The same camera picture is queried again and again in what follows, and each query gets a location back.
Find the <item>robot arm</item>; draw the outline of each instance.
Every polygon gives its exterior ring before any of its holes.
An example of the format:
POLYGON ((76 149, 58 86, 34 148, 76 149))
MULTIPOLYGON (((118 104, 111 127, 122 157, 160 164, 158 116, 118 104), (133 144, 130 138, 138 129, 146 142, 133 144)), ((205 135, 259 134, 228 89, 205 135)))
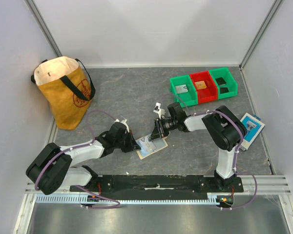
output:
POLYGON ((39 188, 45 195, 48 195, 55 192, 60 186, 75 184, 83 186, 90 181, 94 172, 88 167, 75 168, 74 166, 89 159, 107 156, 115 149, 121 149, 124 153, 141 149, 133 138, 126 119, 122 122, 116 120, 109 131, 101 133, 95 141, 90 140, 70 146, 47 144, 27 168, 26 175, 35 183, 46 164, 56 154, 63 152, 43 173, 39 180, 39 188))
MULTIPOLYGON (((220 114, 212 113, 199 116, 187 116, 178 102, 168 107, 170 117, 161 114, 155 119, 155 127, 150 136, 151 140, 167 137, 171 130, 178 129, 183 132, 193 132, 207 129, 215 144, 218 146, 218 165, 215 177, 219 178, 221 186, 231 183, 236 175, 232 170, 235 146, 240 141, 240 135, 232 124, 220 114)), ((220 106, 216 109, 228 116, 245 136, 247 130, 240 120, 226 107, 220 106)), ((159 103, 156 104, 154 112, 161 112, 159 103)))

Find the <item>gray floor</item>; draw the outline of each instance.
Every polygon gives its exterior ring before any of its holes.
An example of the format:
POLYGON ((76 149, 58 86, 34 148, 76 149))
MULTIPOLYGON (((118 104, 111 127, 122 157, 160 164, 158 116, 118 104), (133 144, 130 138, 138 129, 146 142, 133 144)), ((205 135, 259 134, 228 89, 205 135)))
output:
MULTIPOLYGON (((136 139, 150 134, 154 128, 153 113, 155 102, 169 93, 169 78, 213 69, 211 67, 180 67, 180 68, 109 68, 89 69, 96 87, 96 95, 89 107, 102 109, 113 116, 128 119, 136 139)), ((190 107, 191 111, 202 112, 226 105, 238 118, 245 112, 252 113, 245 86, 237 67, 230 68, 239 85, 236 97, 218 100, 190 107)), ((162 101, 166 107, 173 103, 173 97, 162 101)), ((89 122, 96 134, 110 128, 112 119, 101 113, 93 113, 89 122)), ((56 143, 71 145, 91 138, 85 118, 74 131, 59 130, 56 143)), ((136 152, 122 153, 117 149, 113 154, 101 159, 89 160, 85 165, 98 174, 204 174, 212 175, 217 166, 217 147, 207 130, 191 133, 173 131, 166 139, 168 147, 140 160, 136 152)), ((250 149, 241 152, 237 161, 239 172, 255 174, 271 174, 263 144, 257 138, 250 149)))
MULTIPOLYGON (((250 198, 235 196, 237 205, 250 198)), ((289 234, 278 196, 257 196, 248 207, 121 205, 86 210, 79 204, 35 204, 28 234, 289 234)))

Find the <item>white wall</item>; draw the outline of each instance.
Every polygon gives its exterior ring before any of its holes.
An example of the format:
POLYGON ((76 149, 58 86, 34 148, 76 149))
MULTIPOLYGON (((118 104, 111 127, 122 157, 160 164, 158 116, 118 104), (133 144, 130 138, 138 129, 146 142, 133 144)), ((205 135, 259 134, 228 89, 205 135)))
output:
POLYGON ((293 194, 293 0, 285 0, 245 67, 276 171, 293 194))
POLYGON ((35 0, 86 66, 239 64, 273 0, 35 0))
POLYGON ((25 170, 46 142, 52 116, 30 82, 54 57, 22 0, 0 1, 0 234, 12 233, 28 179, 25 170))

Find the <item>metal frame edge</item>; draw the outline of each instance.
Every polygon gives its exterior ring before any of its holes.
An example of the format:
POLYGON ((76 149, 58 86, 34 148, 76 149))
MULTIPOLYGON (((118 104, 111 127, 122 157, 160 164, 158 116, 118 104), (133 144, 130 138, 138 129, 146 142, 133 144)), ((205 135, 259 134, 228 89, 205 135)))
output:
POLYGON ((292 195, 279 195, 279 199, 288 228, 290 233, 293 234, 293 197, 292 195))
POLYGON ((269 26, 271 20, 273 19, 275 13, 277 12, 277 10, 279 9, 279 6, 281 5, 281 3, 283 2, 283 0, 275 0, 271 6, 271 8, 269 9, 264 21, 262 22, 262 24, 259 27, 259 30, 257 31, 250 47, 248 48, 246 54, 244 55, 241 63, 240 63, 240 68, 244 68, 246 63, 248 62, 249 58, 251 57, 252 53, 254 52, 255 48, 257 47, 259 41, 261 40, 261 38, 263 37, 264 33, 266 32, 267 27, 269 26))
MULTIPOLYGON (((256 107, 255 107, 255 105, 253 103, 253 98, 252 98, 252 95, 251 95, 251 93, 249 91, 248 83, 247 83, 247 81, 245 79, 245 75, 244 75, 243 69, 240 69, 240 73, 241 73, 241 76, 242 76, 242 80, 243 80, 243 83, 244 83, 244 87, 246 89, 246 93, 247 93, 248 98, 249 98, 249 101, 250 101, 251 109, 252 109, 253 113, 258 116, 258 111, 257 111, 257 109, 256 109, 256 107)), ((266 145, 266 138, 265 138, 263 132, 261 132, 259 134, 259 136, 260 136, 260 139, 261 139, 262 144, 264 146, 264 151, 265 151, 265 154, 266 154, 266 158, 269 160, 269 165, 271 167, 272 173, 275 174, 275 170, 273 168, 272 160, 271 160, 271 157, 270 157, 270 152, 269 152, 269 149, 268 149, 268 147, 266 145)))
POLYGON ((29 222, 34 210, 36 194, 25 194, 21 203, 20 212, 16 220, 13 234, 27 233, 29 222))
POLYGON ((46 25, 37 5, 35 4, 35 1, 34 0, 24 0, 24 1, 27 4, 32 15, 34 16, 37 24, 39 25, 42 33, 44 34, 45 38, 47 39, 47 41, 50 44, 51 48, 53 49, 54 53, 58 57, 62 56, 62 53, 61 53, 57 43, 55 42, 48 26, 46 25))

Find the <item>black object in bin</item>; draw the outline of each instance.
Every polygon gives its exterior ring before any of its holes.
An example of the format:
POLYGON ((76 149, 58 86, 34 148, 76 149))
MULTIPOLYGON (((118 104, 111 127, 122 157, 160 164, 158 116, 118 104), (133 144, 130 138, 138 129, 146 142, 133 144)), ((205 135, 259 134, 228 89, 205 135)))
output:
POLYGON ((221 85, 226 84, 226 81, 225 81, 224 78, 222 78, 222 77, 220 77, 220 78, 216 78, 215 80, 216 80, 218 86, 221 86, 221 85))

